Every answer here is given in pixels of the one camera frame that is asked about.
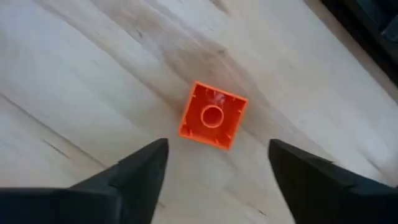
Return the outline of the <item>black aluminium table frame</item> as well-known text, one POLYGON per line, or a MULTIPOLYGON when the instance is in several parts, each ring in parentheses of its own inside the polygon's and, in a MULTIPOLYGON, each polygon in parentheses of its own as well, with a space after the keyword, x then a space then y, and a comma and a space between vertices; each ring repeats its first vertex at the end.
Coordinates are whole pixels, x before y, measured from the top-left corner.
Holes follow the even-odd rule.
POLYGON ((320 0, 398 86, 398 0, 320 0))

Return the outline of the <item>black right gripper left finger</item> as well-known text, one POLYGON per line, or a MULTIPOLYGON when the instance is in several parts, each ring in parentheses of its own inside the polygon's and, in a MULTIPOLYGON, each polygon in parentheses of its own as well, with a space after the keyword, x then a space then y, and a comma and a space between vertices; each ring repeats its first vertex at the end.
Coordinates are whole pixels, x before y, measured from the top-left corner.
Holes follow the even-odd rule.
POLYGON ((0 224, 150 224, 168 156, 160 138, 71 187, 0 187, 0 224))

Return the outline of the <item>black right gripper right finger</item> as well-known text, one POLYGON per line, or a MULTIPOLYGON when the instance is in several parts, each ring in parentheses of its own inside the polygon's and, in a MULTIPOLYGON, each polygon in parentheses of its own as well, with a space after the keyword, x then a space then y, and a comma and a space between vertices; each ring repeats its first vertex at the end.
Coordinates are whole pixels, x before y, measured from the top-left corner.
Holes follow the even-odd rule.
POLYGON ((279 139, 268 158, 295 224, 398 224, 398 188, 279 139))

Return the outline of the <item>orange square brick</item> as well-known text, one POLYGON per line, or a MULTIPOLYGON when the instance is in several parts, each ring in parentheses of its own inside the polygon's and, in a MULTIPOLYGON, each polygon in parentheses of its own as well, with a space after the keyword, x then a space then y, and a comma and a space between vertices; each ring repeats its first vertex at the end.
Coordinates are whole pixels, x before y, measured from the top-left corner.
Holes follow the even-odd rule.
POLYGON ((179 135, 230 150, 248 99, 196 81, 182 115, 179 135))

